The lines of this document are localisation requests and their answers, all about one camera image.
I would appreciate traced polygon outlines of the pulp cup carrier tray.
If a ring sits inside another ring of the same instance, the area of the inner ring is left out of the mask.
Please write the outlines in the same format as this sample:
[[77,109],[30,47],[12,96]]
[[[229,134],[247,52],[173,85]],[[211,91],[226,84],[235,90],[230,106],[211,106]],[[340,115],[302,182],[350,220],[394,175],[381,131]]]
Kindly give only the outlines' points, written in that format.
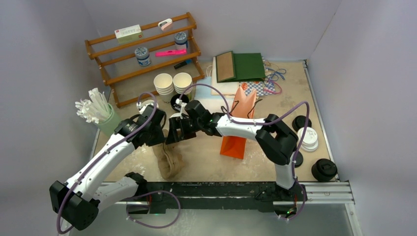
[[174,179],[185,167],[185,162],[177,145],[177,143],[168,145],[161,143],[152,147],[159,171],[165,180]]

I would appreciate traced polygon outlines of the orange paper bag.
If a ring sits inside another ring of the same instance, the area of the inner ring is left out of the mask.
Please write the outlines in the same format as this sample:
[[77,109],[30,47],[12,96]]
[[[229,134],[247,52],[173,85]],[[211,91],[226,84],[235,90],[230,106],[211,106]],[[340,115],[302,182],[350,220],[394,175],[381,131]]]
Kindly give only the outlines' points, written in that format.
[[253,120],[256,100],[256,89],[246,85],[238,88],[230,106],[230,116],[225,116],[226,121],[222,123],[221,155],[244,158],[246,140],[254,139],[256,133]]

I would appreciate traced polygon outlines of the white cup lid picked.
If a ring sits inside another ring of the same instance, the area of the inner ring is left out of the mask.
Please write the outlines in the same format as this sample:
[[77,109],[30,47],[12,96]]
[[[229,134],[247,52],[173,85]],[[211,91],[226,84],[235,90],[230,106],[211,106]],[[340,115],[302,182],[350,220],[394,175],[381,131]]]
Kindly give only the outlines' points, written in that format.
[[170,116],[170,118],[182,118],[182,114],[181,113],[174,113],[173,115]]

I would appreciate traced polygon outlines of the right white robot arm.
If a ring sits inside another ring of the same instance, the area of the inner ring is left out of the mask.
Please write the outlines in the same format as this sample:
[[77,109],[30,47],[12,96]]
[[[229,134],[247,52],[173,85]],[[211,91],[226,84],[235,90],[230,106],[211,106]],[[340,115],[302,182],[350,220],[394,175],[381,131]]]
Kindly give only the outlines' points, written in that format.
[[166,144],[195,138],[199,131],[208,136],[233,136],[254,140],[265,156],[274,163],[277,196],[288,200],[295,194],[293,161],[298,136],[280,117],[270,114],[266,118],[249,119],[231,117],[227,113],[211,113],[197,100],[186,104],[185,112],[185,118],[169,119]]

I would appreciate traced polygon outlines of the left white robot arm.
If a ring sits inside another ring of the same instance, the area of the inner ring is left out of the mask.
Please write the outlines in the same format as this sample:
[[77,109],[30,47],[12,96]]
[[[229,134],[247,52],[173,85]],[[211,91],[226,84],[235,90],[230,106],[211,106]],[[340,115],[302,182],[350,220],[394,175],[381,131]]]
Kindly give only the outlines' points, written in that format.
[[127,173],[107,186],[102,186],[102,182],[137,148],[163,143],[161,122],[165,119],[166,113],[153,105],[141,108],[138,114],[118,124],[105,146],[79,172],[65,182],[57,180],[50,186],[59,234],[72,228],[86,229],[100,211],[120,200],[141,201],[145,198],[147,182],[138,173]]

